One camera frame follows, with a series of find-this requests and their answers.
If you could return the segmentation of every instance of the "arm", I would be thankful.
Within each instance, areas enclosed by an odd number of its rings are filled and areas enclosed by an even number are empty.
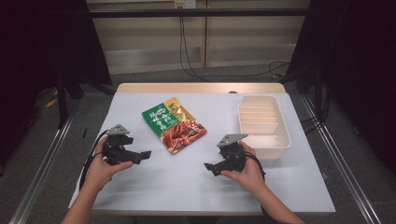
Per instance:
[[[105,184],[111,180],[112,176],[120,171],[132,167],[131,161],[122,162],[118,165],[111,166],[103,160],[102,148],[106,142],[103,138],[95,149],[95,158],[93,159],[87,174],[87,179],[81,188],[77,198],[67,212],[63,224],[66,223],[89,223],[92,213],[93,203],[99,191]]]
[[[246,143],[240,141],[240,145],[245,151],[255,155],[254,149]],[[281,223],[304,223],[267,187],[262,179],[259,165],[253,159],[247,159],[247,164],[240,174],[231,171],[222,171],[221,174],[236,181],[244,190],[251,193],[262,205],[265,212],[276,221]]]

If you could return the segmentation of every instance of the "cable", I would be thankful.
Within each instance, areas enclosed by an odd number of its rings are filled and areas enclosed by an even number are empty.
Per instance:
[[[108,130],[105,130],[104,132],[102,132],[101,134],[99,134],[99,136],[96,138],[95,143],[92,146],[90,155],[88,156],[88,159],[85,161],[84,164],[84,168],[82,169],[82,173],[81,173],[81,179],[79,180],[79,190],[81,190],[82,186],[84,185],[85,182],[85,177],[87,176],[88,173],[88,169],[90,168],[91,162],[93,161],[93,159],[95,158],[95,156],[99,155],[102,152],[96,153],[95,155],[92,155],[93,152],[96,149],[96,146],[99,143],[99,140],[102,139],[103,135],[105,135],[105,133],[107,133]]]
[[[202,81],[208,81],[208,82],[210,82],[209,80],[207,80],[207,79],[205,79],[205,78],[202,78],[202,77],[198,76],[198,74],[195,73],[194,69],[192,69],[192,66],[191,66],[191,63],[190,63],[189,53],[187,52],[186,36],[185,36],[185,33],[184,33],[184,20],[183,20],[182,17],[180,17],[179,20],[180,20],[180,53],[179,53],[180,65],[181,65],[183,71],[184,71],[186,74],[188,74],[188,75],[190,75],[190,76],[192,76],[192,77],[198,77],[198,78],[201,79]],[[182,48],[183,48],[183,43],[184,43],[184,50],[185,50],[186,57],[187,57],[187,62],[188,62],[188,64],[189,64],[190,70],[192,71],[192,74],[189,73],[189,72],[186,70],[186,68],[185,68],[184,65],[183,65],[182,59],[181,59],[181,51],[182,51]]]
[[[315,123],[315,127],[311,128],[311,129],[309,129],[309,130],[304,131],[305,134],[314,131],[318,126],[320,126],[321,124],[323,124],[324,121],[326,120],[326,118],[329,116],[330,98],[331,98],[331,93],[328,91],[328,92],[327,92],[327,95],[326,95],[325,102],[324,102],[324,106],[323,106],[323,108],[321,109],[321,112],[320,112],[320,113],[323,114],[321,120],[318,120],[318,117],[317,117],[317,116],[314,116],[314,117],[311,118],[311,119],[304,119],[304,120],[301,120],[301,121],[300,121],[300,122],[302,123],[303,129],[305,129],[305,128],[307,128],[307,127],[309,127],[309,126],[311,126],[312,124]]]
[[[274,73],[272,73],[272,71],[274,71],[275,69],[274,70],[271,69],[271,65],[273,63],[283,63],[282,66],[285,65],[285,64],[289,64],[287,62],[271,62],[270,64],[268,64],[268,70],[271,71],[271,77],[270,77],[270,80],[268,82],[272,82],[272,79],[273,79],[273,77],[275,75]]]
[[[265,72],[262,72],[262,73],[258,73],[258,74],[253,74],[253,75],[236,75],[236,76],[230,76],[230,75],[224,75],[224,76],[206,75],[206,76],[199,76],[199,75],[194,71],[194,69],[193,69],[192,66],[191,66],[189,53],[188,53],[188,51],[187,51],[187,42],[186,42],[185,26],[184,26],[183,17],[180,17],[180,18],[179,18],[179,21],[180,21],[179,61],[180,61],[180,65],[181,65],[181,68],[183,69],[183,71],[184,71],[187,75],[189,75],[189,76],[191,76],[191,77],[198,77],[198,78],[201,79],[202,81],[211,82],[210,80],[205,79],[205,77],[257,77],[257,76],[262,76],[262,75],[266,75],[266,74],[268,74],[268,73],[271,73],[271,77],[270,77],[270,81],[269,81],[269,82],[271,82],[271,81],[272,81],[272,78],[273,78],[273,75],[274,75],[274,74],[272,74],[272,71],[274,71],[274,70],[276,70],[277,68],[280,68],[280,67],[282,67],[282,66],[284,66],[284,65],[290,63],[290,62],[271,62],[271,63],[269,64],[268,71],[265,71]],[[186,57],[187,57],[187,62],[188,62],[189,68],[190,68],[190,70],[192,71],[192,73],[190,73],[189,71],[187,71],[186,68],[185,68],[184,65],[183,65],[182,57],[181,57],[183,46],[184,46],[185,54],[186,54]],[[272,65],[273,63],[282,63],[282,64],[281,64],[280,66],[275,67],[274,69],[271,69],[271,65]]]
[[[257,157],[255,155],[253,155],[252,153],[250,153],[250,152],[245,152],[245,155],[247,157],[253,159],[259,165],[260,171],[262,172],[262,179],[265,182],[265,172],[262,169],[262,164],[260,163],[259,159],[257,159]],[[268,216],[268,214],[265,212],[264,208],[261,205],[260,205],[260,208],[262,209],[262,214],[265,215],[265,216]]]
[[[258,73],[258,74],[253,74],[253,75],[236,75],[236,76],[230,76],[230,75],[221,75],[221,76],[212,76],[212,75],[207,75],[207,76],[201,76],[201,77],[258,77],[258,76],[262,76],[268,73],[271,73],[272,71],[276,70],[277,68],[280,68],[282,66],[285,66],[285,64],[281,64],[280,66],[275,67],[272,70],[268,70],[262,73]]]

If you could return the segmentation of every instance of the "plastic container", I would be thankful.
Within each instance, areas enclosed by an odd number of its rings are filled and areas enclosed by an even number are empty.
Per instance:
[[[243,141],[256,151],[262,160],[280,158],[291,141],[279,105],[274,96],[244,96],[238,106]]]

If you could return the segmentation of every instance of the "white wall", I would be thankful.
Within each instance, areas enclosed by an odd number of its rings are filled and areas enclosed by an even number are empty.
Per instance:
[[[173,1],[87,0],[96,9],[164,9]],[[309,0],[197,1],[198,8],[306,8]],[[304,17],[184,18],[191,65],[289,61]],[[179,18],[94,19],[110,74],[178,69]],[[184,50],[182,60],[187,62]]]

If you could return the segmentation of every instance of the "wooden panel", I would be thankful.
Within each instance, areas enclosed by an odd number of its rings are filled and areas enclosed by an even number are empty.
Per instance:
[[[122,83],[117,92],[285,93],[279,83]]]
[[[174,8],[173,1],[88,0],[88,3],[91,10]],[[199,8],[305,8],[308,4],[309,0],[209,0],[206,5],[206,1],[198,0],[196,5]],[[197,17],[183,20],[192,67],[212,67],[289,61],[304,17]],[[182,61],[187,62],[184,44],[180,45],[179,18],[93,21],[110,74],[180,69],[180,46],[183,48]]]

